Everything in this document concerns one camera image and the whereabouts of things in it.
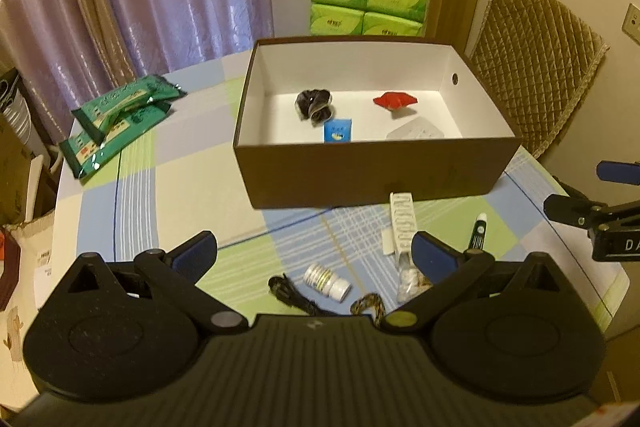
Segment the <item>red candy wrapper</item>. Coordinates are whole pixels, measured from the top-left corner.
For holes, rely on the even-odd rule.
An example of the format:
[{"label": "red candy wrapper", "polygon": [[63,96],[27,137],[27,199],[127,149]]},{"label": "red candy wrapper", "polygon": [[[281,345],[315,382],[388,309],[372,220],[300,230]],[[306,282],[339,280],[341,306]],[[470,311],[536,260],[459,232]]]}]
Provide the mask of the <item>red candy wrapper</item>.
[{"label": "red candy wrapper", "polygon": [[387,91],[382,96],[374,98],[373,102],[389,111],[395,111],[412,103],[418,103],[418,99],[405,92]]}]

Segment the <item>tablecloth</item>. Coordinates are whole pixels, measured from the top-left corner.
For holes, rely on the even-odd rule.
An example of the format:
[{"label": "tablecloth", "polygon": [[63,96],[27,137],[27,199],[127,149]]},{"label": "tablecloth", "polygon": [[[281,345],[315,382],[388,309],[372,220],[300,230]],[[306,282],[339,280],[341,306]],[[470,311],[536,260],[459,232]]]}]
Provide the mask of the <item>tablecloth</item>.
[{"label": "tablecloth", "polygon": [[[250,52],[244,52],[168,74],[190,94],[174,102],[165,121],[84,185],[65,166],[53,237],[55,281],[84,251],[97,251],[107,261],[130,261],[146,248],[170,250],[211,230],[218,240],[218,260],[198,286],[250,321],[257,313],[292,312],[268,291],[269,277],[281,273],[306,296],[337,312],[348,313],[350,303],[370,291],[380,293],[388,311],[397,307],[398,272],[393,259],[382,253],[380,233],[390,225],[388,205],[251,207],[232,149],[249,58]],[[486,213],[486,251],[510,261],[547,251],[605,329],[628,278],[620,264],[591,260],[584,230],[546,219],[543,201],[553,192],[562,189],[521,148],[489,194],[415,203],[418,228],[464,250],[476,217]],[[353,283],[343,303],[302,283],[312,262]]]}]

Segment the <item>small plastic bottle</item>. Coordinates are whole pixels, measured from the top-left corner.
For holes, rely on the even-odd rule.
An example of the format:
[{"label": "small plastic bottle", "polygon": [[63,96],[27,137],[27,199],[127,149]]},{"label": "small plastic bottle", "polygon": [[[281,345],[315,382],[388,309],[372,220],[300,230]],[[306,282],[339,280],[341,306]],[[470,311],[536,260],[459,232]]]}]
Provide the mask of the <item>small plastic bottle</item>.
[{"label": "small plastic bottle", "polygon": [[322,295],[342,302],[351,288],[347,279],[342,279],[334,272],[318,263],[313,263],[306,269],[304,282]]}]

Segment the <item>brown quilted fabric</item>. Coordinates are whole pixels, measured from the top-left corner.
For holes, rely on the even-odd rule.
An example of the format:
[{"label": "brown quilted fabric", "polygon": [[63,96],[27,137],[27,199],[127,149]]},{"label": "brown quilted fabric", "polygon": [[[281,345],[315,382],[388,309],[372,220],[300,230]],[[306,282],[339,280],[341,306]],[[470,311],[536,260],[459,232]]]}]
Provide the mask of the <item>brown quilted fabric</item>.
[{"label": "brown quilted fabric", "polygon": [[471,61],[537,158],[569,121],[608,49],[557,0],[489,0]]}]

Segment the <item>wall switch plate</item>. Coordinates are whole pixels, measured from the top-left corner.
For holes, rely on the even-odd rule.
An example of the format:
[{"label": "wall switch plate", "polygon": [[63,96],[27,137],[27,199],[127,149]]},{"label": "wall switch plate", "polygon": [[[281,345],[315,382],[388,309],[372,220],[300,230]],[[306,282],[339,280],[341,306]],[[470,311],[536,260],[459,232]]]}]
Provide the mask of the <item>wall switch plate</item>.
[{"label": "wall switch plate", "polygon": [[629,5],[626,11],[625,21],[622,25],[622,31],[629,37],[640,44],[640,8],[633,4]]}]

